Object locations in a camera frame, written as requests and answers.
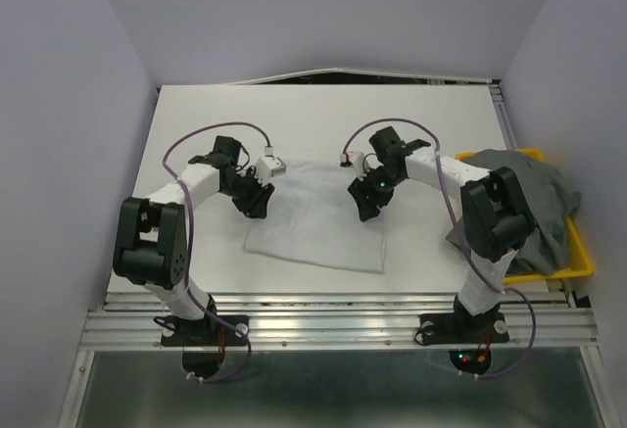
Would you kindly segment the white skirt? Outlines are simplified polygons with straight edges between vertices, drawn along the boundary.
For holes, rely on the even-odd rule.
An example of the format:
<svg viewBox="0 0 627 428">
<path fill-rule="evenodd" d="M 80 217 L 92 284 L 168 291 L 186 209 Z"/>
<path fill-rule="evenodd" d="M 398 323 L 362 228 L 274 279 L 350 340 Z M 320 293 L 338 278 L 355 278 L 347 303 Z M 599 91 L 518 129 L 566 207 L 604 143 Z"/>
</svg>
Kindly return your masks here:
<svg viewBox="0 0 627 428">
<path fill-rule="evenodd" d="M 251 254 L 321 267 L 380 274 L 383 222 L 360 222 L 347 191 L 354 173 L 329 162 L 289 159 L 273 182 L 267 217 L 255 220 L 244 242 Z"/>
</svg>

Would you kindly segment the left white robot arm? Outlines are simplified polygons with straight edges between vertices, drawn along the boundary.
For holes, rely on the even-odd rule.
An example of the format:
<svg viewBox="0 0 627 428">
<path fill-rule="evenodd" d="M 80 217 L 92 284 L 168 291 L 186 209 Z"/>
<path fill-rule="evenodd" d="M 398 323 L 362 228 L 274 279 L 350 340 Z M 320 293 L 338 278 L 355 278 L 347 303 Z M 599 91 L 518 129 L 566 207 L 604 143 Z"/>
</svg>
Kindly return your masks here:
<svg viewBox="0 0 627 428">
<path fill-rule="evenodd" d="M 247 344 L 248 317 L 218 316 L 215 299 L 190 276 L 196 207 L 221 194 L 248 219 L 267 216 L 271 181 L 286 165 L 267 146 L 253 165 L 240 166 L 244 151 L 240 141 L 219 136 L 209 153 L 192 157 L 172 182 L 121 203 L 113 271 L 151 292 L 169 310 L 154 319 L 164 346 Z"/>
</svg>

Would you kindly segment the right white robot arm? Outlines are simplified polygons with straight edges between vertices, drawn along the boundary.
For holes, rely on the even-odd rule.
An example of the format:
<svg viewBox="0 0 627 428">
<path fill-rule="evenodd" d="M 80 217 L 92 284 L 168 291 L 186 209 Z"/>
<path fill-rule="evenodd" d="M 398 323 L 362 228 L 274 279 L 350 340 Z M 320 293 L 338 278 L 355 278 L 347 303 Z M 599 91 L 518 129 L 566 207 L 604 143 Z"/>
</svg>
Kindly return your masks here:
<svg viewBox="0 0 627 428">
<path fill-rule="evenodd" d="M 344 148 L 340 165 L 354 170 L 348 187 L 362 222 L 380 215 L 395 188 L 410 180 L 439 190 L 450 210 L 459 202 L 461 216 L 451 219 L 460 250 L 470 271 L 457 293 L 452 311 L 423 313 L 415 341 L 422 346 L 508 340 L 500 298 L 503 281 L 516 252 L 533 233 L 536 221 L 513 170 L 489 170 L 465 164 L 441 153 L 435 135 L 427 140 L 403 140 L 393 126 L 376 131 L 367 154 Z"/>
</svg>

